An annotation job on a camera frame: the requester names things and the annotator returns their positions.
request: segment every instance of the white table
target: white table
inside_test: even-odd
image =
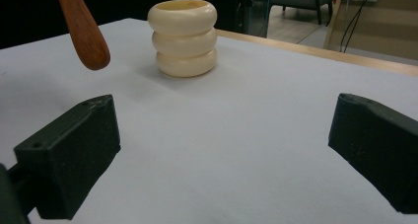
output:
[[[339,93],[418,119],[417,77],[219,37],[212,71],[176,79],[159,72],[146,22],[101,29],[111,62],[100,71],[69,36],[0,50],[7,168],[73,106],[114,97],[121,151],[71,223],[418,223],[327,145]]]

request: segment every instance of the stacked rings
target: stacked rings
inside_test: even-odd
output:
[[[154,30],[157,64],[164,73],[192,77],[211,70],[217,61],[215,7],[203,0],[173,0],[148,12]]]

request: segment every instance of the wooden handle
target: wooden handle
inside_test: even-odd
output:
[[[110,62],[110,53],[84,1],[59,0],[59,4],[80,60],[92,70],[105,68]]]

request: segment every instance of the floor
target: floor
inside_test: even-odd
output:
[[[322,25],[319,26],[317,24],[316,11],[286,8],[286,11],[283,12],[281,7],[273,6],[269,17],[267,37],[323,48],[328,31],[326,23],[329,21],[329,18],[327,6],[322,6],[321,10]],[[307,25],[316,27],[312,31],[308,31]],[[418,60],[413,59],[400,58],[353,48],[350,49],[350,53],[418,66]]]

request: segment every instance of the cable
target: cable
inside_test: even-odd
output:
[[[347,13],[348,13],[348,6],[349,6],[350,0],[347,0],[347,3],[345,5],[345,16],[344,16],[344,24],[345,28],[347,28]]]
[[[356,21],[356,22],[355,22],[355,24],[354,24],[354,26],[353,26],[353,29],[352,29],[352,31],[351,31],[351,34],[350,34],[350,36],[349,36],[349,38],[348,38],[348,40],[347,40],[347,42],[346,42],[346,44],[345,44],[344,52],[347,50],[348,43],[350,42],[351,36],[353,35],[354,30],[355,30],[355,28],[356,28],[356,26],[357,26],[357,22],[359,21],[360,14],[362,13],[363,6],[367,3],[367,1],[368,1],[368,0],[363,0],[363,3],[362,3],[362,5],[360,6],[359,10],[358,10],[358,11],[357,11],[357,13],[354,15],[353,19],[350,21],[350,24],[349,24],[349,25],[348,25],[348,27],[346,28],[346,30],[345,30],[345,32],[344,32],[344,35],[343,35],[343,37],[342,37],[342,39],[341,39],[341,43],[340,43],[340,52],[342,52],[342,45],[343,45],[343,43],[344,43],[344,39],[345,39],[345,37],[346,37],[346,35],[347,35],[347,33],[348,33],[348,30],[350,29],[350,26],[353,24],[353,22],[354,22],[354,21]]]

